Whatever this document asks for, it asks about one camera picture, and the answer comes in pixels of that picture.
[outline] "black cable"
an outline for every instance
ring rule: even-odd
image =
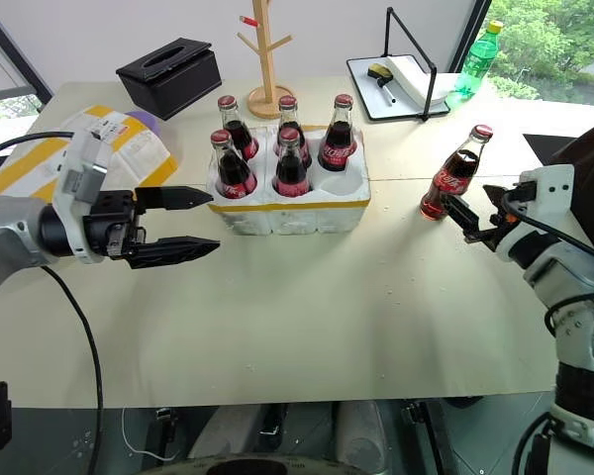
[[[594,300],[594,292],[590,294],[583,294],[577,295],[575,297],[570,297],[569,299],[561,300],[557,302],[545,312],[544,316],[544,323],[547,330],[550,332],[552,336],[556,335],[556,331],[554,329],[554,324],[552,323],[552,316],[558,312],[561,308],[565,307],[566,305],[578,304],[579,302],[585,302],[586,300]]]
[[[83,329],[86,332],[86,337],[88,338],[90,352],[92,353],[92,362],[95,367],[95,383],[97,386],[97,423],[95,427],[95,437],[92,447],[92,454],[90,455],[90,462],[88,462],[88,471],[86,473],[88,475],[94,475],[95,468],[97,466],[97,459],[99,458],[99,451],[101,449],[101,438],[103,436],[103,382],[101,379],[101,364],[99,363],[99,353],[97,351],[97,345],[95,344],[95,338],[92,335],[90,324],[88,324],[88,319],[86,319],[86,316],[79,307],[79,304],[73,297],[66,283],[51,268],[43,265],[42,270],[45,271],[50,277],[52,277],[54,281],[59,285],[59,287],[61,287],[61,290],[63,290],[63,293],[70,302],[70,305],[72,305],[72,308],[77,313],[79,320],[83,324]]]
[[[526,216],[524,213],[522,213],[521,211],[519,211],[517,209],[517,207],[513,206],[513,204],[510,201],[508,201],[509,194],[510,193],[504,193],[504,196],[502,197],[502,207],[504,208],[506,213],[516,216],[517,218],[520,219],[520,221],[523,221],[524,223],[527,223],[535,228],[538,228],[542,231],[550,233],[551,235],[554,235],[557,238],[564,240],[568,244],[572,244],[575,247],[578,247],[583,252],[587,252],[592,257],[594,257],[594,248],[593,247],[590,247],[589,245],[584,244],[580,240],[578,240],[570,235],[567,235],[566,233],[559,231],[558,229],[553,228],[552,226],[549,226],[546,223],[542,223],[541,221],[537,221],[533,218],[530,218],[530,217]]]
[[[0,150],[4,150],[12,145],[17,145],[18,143],[37,141],[39,139],[52,139],[55,137],[71,139],[73,135],[73,132],[37,132],[35,134],[26,134],[25,136],[15,137],[9,141],[0,143]]]
[[[511,470],[511,475],[519,475],[519,466],[522,463],[522,456],[524,455],[524,449],[526,448],[528,440],[544,421],[549,420],[549,417],[550,413],[541,414],[538,418],[531,422],[531,424],[522,434],[522,437],[519,439],[519,443],[517,444],[517,448],[515,449],[515,455],[513,456],[513,468]]]

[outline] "purple object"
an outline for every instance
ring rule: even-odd
[[[150,129],[157,137],[160,138],[160,126],[158,125],[158,121],[156,120],[155,116],[146,111],[130,111],[126,112],[126,115],[141,121],[144,126]]]

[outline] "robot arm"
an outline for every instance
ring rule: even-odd
[[[75,133],[55,184],[52,205],[36,198],[0,196],[0,285],[27,267],[75,255],[83,263],[105,256],[132,268],[177,264],[218,248],[215,240],[168,237],[146,243],[139,217],[148,209],[183,210],[212,196],[194,188],[155,187],[100,191],[110,146],[96,134]],[[0,383],[0,449],[11,439],[11,403]]]
[[[531,457],[533,464],[544,460],[545,465],[537,468],[544,466],[548,473],[578,473],[556,466],[568,458],[576,461],[576,457],[585,461],[583,468],[594,469],[588,465],[594,464],[594,456],[568,455],[570,451],[583,453],[576,444],[594,453],[594,252],[523,219],[553,228],[569,210],[572,183],[572,166],[555,165],[523,173],[513,190],[485,186],[498,208],[490,219],[496,228],[485,231],[478,228],[477,215],[461,198],[443,196],[445,208],[462,227],[465,240],[481,241],[500,259],[520,265],[526,282],[549,308],[548,329],[555,337],[559,360],[550,409],[553,437],[540,436],[534,445],[537,453]]]

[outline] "green foliage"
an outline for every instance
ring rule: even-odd
[[[34,116],[42,103],[36,96],[21,96],[0,101],[0,119]]]
[[[539,92],[533,86],[515,82],[501,76],[491,76],[490,82],[495,86],[499,97],[515,97],[517,99],[538,99]]]
[[[594,87],[594,75],[579,72],[594,63],[594,0],[493,0],[480,34],[490,20],[505,25],[491,69],[500,92],[585,100],[573,84]]]

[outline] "black tissue box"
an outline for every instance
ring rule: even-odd
[[[179,38],[117,74],[137,106],[167,120],[222,84],[210,46]]]

